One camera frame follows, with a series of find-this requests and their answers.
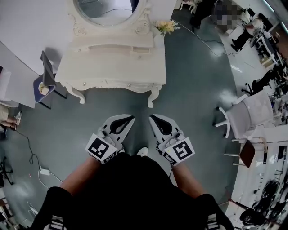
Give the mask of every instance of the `floor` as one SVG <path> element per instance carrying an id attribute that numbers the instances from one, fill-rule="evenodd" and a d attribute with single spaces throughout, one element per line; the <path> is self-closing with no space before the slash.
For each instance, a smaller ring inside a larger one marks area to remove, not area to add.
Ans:
<path id="1" fill-rule="evenodd" d="M 228 59 L 238 96 L 244 94 L 241 92 L 241 89 L 246 88 L 246 82 L 252 85 L 254 80 L 262 78 L 268 71 L 268 69 L 261 65 L 258 52 L 255 47 L 250 47 L 249 41 L 244 45 L 243 50 L 235 53 L 235 50 L 231 47 L 232 39 L 237 39 L 242 33 L 243 28 L 241 26 L 238 26 L 229 36 L 228 34 L 223 35 L 220 33 L 221 41 L 227 53 L 234 53 L 234 55 L 229 55 Z M 271 88 L 265 86 L 264 90 L 267 93 L 275 92 L 275 83 L 270 81 L 270 85 Z"/>
<path id="2" fill-rule="evenodd" d="M 189 27 L 189 11 L 183 9 L 172 18 Z M 204 40 L 220 40 L 207 18 L 197 32 Z M 223 45 L 213 43 L 218 50 Z M 236 98 L 236 87 L 226 55 L 215 56 L 188 30 L 181 28 L 165 37 L 167 84 L 155 100 L 154 108 L 147 107 L 150 93 L 134 93 L 125 89 L 92 88 L 85 91 L 86 103 L 68 95 L 65 100 L 50 96 L 52 109 L 37 104 L 35 109 L 22 107 L 22 121 L 18 131 L 29 137 L 31 148 L 43 168 L 64 180 L 88 157 L 84 148 L 93 132 L 110 116 L 133 114 L 136 117 L 130 134 L 124 141 L 126 151 L 135 154 L 142 146 L 149 147 L 149 157 L 169 173 L 170 165 L 155 150 L 156 139 L 149 126 L 149 114 L 173 118 L 185 136 L 189 137 L 196 154 L 187 160 L 195 177 L 218 203 L 227 201 L 225 189 L 231 193 L 237 167 L 225 152 L 237 153 L 239 146 L 223 138 L 224 128 L 212 123 L 221 120 L 217 106 L 227 109 Z M 0 153 L 6 155 L 13 167 L 15 185 L 4 187 L 5 195 L 19 222 L 29 224 L 27 201 L 40 210 L 47 189 L 38 180 L 38 166 L 29 164 L 31 153 L 27 139 L 8 131 Z M 42 176 L 47 186 L 60 183 L 53 176 Z"/>

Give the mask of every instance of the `table leg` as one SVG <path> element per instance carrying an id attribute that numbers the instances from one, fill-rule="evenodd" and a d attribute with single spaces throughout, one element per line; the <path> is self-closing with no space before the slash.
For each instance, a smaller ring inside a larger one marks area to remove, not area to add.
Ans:
<path id="1" fill-rule="evenodd" d="M 159 91 L 161 90 L 162 86 L 159 84 L 154 84 L 151 89 L 151 95 L 148 98 L 148 107 L 153 108 L 154 104 L 152 101 L 154 101 L 159 96 Z"/>
<path id="2" fill-rule="evenodd" d="M 74 95 L 75 97 L 80 98 L 80 104 L 84 104 L 85 103 L 85 97 L 82 93 L 80 93 L 78 90 L 74 89 L 72 86 L 70 86 L 69 84 L 65 84 L 65 87 L 67 89 L 67 91 Z"/>

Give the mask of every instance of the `white office chair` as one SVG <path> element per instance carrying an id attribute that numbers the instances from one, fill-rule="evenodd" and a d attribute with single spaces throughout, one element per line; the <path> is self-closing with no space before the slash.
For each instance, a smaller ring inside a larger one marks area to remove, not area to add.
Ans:
<path id="1" fill-rule="evenodd" d="M 232 127 L 236 139 L 251 140 L 259 125 L 273 120 L 272 105 L 264 90 L 250 97 L 243 95 L 232 104 L 227 112 L 218 107 L 217 110 L 223 113 L 225 121 L 213 123 L 215 127 L 227 125 L 227 133 L 224 135 L 226 138 L 229 136 L 230 127 Z M 247 137 L 245 133 L 253 129 L 254 132 Z"/>

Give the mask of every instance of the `black shirt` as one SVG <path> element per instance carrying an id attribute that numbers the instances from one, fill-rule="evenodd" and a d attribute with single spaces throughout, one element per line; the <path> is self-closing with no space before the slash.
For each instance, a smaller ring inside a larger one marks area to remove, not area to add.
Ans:
<path id="1" fill-rule="evenodd" d="M 81 194 L 50 188 L 31 229 L 44 229 L 53 216 L 62 219 L 68 230 L 122 226 L 203 230 L 208 224 L 234 229 L 211 195 L 193 199 L 173 186 L 155 161 L 126 154 L 101 166 Z"/>

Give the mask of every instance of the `power adapter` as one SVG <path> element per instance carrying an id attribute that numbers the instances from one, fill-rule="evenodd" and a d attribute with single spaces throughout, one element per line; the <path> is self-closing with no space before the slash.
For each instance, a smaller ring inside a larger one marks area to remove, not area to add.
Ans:
<path id="1" fill-rule="evenodd" d="M 41 168 L 41 166 L 40 166 L 40 173 L 43 174 L 43 175 L 50 176 L 50 171 L 49 171 L 49 169 Z"/>

